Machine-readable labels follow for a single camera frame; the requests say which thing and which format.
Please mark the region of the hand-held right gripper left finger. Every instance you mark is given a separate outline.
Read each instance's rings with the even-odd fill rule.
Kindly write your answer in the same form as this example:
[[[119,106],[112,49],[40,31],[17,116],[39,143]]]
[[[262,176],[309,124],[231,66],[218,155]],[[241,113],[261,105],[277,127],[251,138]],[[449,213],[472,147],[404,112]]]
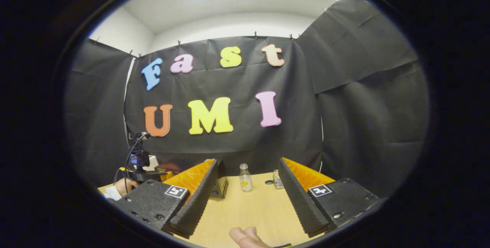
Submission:
[[[170,179],[153,179],[114,202],[121,212],[154,229],[190,238],[203,216],[219,177],[219,160],[210,159]]]

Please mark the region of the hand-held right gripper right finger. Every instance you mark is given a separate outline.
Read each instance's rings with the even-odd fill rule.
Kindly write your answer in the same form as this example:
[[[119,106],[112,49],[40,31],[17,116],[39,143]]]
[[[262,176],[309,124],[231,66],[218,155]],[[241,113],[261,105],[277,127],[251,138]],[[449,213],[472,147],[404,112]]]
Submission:
[[[309,237],[343,227],[381,201],[350,178],[334,180],[285,157],[279,161],[278,175]]]

